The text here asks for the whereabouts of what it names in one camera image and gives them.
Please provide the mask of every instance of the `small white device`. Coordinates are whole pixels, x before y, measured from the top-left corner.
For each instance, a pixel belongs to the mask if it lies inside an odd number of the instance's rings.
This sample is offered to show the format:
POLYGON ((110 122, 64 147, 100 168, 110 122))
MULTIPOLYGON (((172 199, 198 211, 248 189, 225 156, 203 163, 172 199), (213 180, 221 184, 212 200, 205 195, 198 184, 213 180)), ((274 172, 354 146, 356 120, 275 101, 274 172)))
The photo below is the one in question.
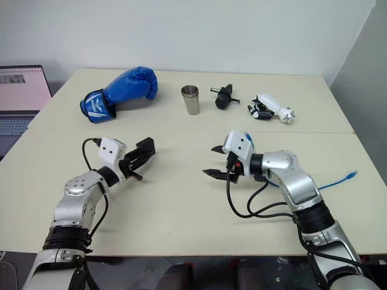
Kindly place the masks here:
POLYGON ((281 106, 271 95, 260 93, 257 95, 257 98, 267 109, 277 114, 281 122, 290 124, 296 118, 294 110, 281 106))

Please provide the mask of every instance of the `boxing glove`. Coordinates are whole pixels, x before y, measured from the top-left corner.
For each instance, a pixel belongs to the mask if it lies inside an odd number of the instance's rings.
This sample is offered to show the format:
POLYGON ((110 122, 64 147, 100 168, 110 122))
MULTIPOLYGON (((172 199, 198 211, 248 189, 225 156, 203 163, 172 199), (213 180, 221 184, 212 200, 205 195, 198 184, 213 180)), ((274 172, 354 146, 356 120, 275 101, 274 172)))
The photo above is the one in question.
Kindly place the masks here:
POLYGON ((155 73, 138 66, 119 75, 105 89, 90 92, 80 102, 80 109, 91 122, 99 123, 115 117, 115 104, 142 97, 153 100, 156 93, 155 73))

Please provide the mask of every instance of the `laptop keyboard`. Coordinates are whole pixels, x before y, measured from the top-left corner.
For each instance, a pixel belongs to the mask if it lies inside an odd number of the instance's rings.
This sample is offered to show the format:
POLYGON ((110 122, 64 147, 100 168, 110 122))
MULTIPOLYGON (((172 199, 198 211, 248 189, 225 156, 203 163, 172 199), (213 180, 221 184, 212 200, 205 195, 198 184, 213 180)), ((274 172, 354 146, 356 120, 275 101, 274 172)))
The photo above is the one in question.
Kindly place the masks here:
POLYGON ((0 135, 22 135, 31 120, 0 120, 0 135))

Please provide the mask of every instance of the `metal cup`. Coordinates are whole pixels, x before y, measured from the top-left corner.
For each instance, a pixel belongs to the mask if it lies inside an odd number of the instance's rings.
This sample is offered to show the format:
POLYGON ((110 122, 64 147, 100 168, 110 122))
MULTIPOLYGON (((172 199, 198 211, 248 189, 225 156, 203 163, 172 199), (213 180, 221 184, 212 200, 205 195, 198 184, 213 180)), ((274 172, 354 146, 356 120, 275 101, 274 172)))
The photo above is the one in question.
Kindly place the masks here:
POLYGON ((183 95, 186 103, 188 114, 199 114, 199 89, 197 86, 187 85, 181 88, 181 95, 183 95))

